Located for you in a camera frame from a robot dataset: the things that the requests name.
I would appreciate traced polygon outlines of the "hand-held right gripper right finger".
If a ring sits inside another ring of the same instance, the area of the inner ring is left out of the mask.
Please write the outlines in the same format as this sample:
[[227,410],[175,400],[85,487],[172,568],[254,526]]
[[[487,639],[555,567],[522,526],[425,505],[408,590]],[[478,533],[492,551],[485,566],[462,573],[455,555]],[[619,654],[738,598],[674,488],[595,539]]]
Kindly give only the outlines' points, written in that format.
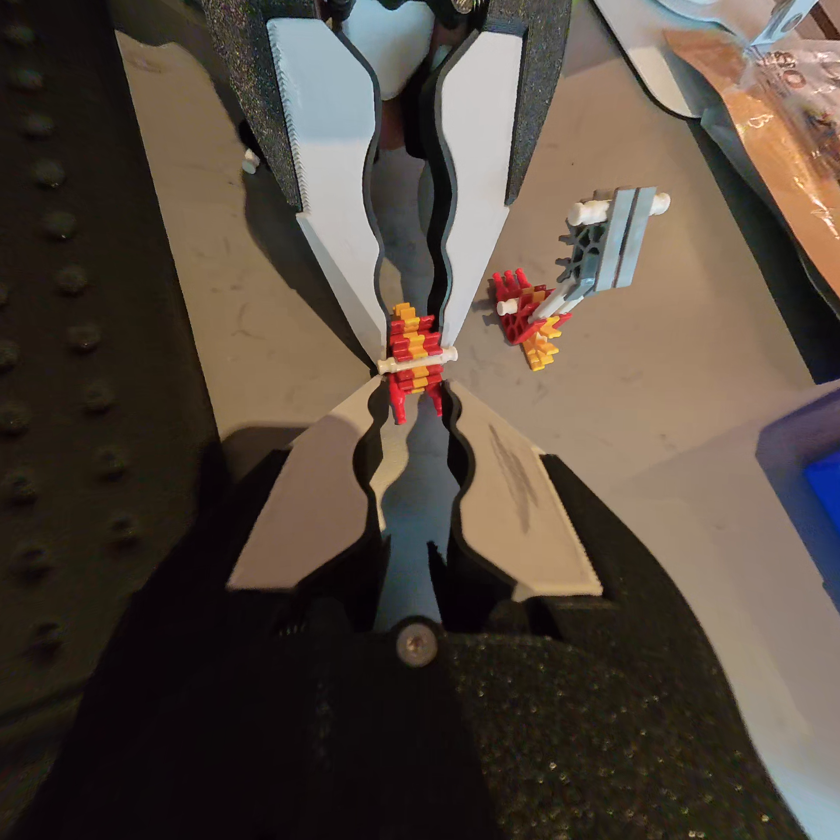
[[462,384],[444,384],[447,466],[458,489],[450,560],[501,597],[594,597],[603,585],[543,463],[545,452]]

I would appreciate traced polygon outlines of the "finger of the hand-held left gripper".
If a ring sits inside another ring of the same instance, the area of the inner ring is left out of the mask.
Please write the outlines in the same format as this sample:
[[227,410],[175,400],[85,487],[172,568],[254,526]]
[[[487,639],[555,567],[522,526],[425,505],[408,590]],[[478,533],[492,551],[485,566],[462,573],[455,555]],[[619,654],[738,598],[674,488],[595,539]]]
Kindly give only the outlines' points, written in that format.
[[508,181],[522,35],[472,32],[437,69],[434,129],[443,155],[441,333],[459,333],[509,214]]
[[298,224],[360,345],[384,347],[383,242],[371,203],[378,80],[319,19],[275,17],[266,30],[301,195]]

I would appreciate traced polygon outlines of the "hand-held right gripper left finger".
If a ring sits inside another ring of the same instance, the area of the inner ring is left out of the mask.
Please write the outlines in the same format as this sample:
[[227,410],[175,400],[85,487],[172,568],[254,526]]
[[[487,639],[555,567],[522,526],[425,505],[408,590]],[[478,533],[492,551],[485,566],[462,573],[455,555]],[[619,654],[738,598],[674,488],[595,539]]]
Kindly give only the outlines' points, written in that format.
[[227,580],[230,591],[290,592],[380,524],[371,481],[389,418],[384,381],[368,381],[290,445]]

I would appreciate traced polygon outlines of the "small red toy assembly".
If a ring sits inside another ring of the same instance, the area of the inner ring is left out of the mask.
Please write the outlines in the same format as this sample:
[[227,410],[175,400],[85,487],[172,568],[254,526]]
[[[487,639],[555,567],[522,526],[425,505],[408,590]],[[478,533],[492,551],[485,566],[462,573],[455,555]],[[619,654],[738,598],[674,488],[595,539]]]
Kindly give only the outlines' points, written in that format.
[[490,291],[507,341],[522,348],[531,371],[542,371],[559,352],[552,341],[561,336],[560,327],[572,318],[572,313],[531,322],[531,316],[554,289],[533,286],[523,269],[494,273]]

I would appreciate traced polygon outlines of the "yellow fan connector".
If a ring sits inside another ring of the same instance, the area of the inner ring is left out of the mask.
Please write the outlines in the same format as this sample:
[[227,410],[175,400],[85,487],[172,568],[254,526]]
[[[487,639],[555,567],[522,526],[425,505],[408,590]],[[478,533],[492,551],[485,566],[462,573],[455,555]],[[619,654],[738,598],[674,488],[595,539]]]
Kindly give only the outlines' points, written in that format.
[[392,375],[394,383],[406,394],[418,394],[428,387],[427,361],[437,346],[434,316],[419,316],[408,302],[395,305],[388,349],[398,363],[421,361],[415,368]]

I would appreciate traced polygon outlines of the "red fan connector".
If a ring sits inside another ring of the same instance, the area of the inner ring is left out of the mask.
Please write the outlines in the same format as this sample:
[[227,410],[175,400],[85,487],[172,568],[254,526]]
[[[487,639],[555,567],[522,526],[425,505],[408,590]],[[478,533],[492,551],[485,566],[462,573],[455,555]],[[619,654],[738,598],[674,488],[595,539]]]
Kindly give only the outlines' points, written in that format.
[[[392,320],[388,343],[390,357],[395,357],[398,361],[406,361],[426,356],[424,339],[419,333],[422,321],[415,310],[409,307],[404,307],[399,316]],[[416,385],[414,382],[423,379],[426,376],[425,373],[416,373],[413,370],[404,371],[398,375],[406,382],[406,385],[410,386],[411,391],[408,394],[423,391],[425,385]]]
[[[424,339],[424,347],[426,355],[431,355],[439,352],[439,349],[442,349],[439,344],[439,333],[433,330],[434,320],[429,317],[422,318],[422,325],[419,328],[419,333]],[[425,373],[426,376],[419,380],[415,381],[416,385],[424,384],[426,386],[429,382],[435,382],[436,380],[442,380],[444,366],[442,367],[431,367],[426,369],[424,367],[415,369],[416,373]]]

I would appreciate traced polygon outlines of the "white document stand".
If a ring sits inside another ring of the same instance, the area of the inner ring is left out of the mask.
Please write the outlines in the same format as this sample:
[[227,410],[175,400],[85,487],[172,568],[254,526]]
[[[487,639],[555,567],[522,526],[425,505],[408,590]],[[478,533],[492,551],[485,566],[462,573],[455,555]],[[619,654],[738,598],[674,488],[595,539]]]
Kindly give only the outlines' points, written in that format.
[[693,66],[678,58],[664,32],[695,32],[703,22],[675,14],[655,1],[594,1],[617,44],[649,96],[663,110],[682,119],[700,119],[720,101],[718,94]]

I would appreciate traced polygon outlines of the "shiny plastic bag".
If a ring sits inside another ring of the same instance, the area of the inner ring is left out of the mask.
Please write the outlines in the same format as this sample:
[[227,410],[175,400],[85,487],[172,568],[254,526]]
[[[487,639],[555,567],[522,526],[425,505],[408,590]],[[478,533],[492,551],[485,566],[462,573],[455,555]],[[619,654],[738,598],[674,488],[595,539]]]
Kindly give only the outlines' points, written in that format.
[[794,239],[838,299],[838,40],[786,38],[760,52],[720,30],[664,37],[721,98]]

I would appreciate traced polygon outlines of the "small blue plastic bin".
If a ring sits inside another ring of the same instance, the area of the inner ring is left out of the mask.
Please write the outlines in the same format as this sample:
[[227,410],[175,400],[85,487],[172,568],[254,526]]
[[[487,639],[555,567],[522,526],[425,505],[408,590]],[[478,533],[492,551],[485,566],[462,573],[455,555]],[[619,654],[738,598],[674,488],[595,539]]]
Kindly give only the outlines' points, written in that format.
[[803,475],[839,532],[839,450],[811,462],[804,467]]

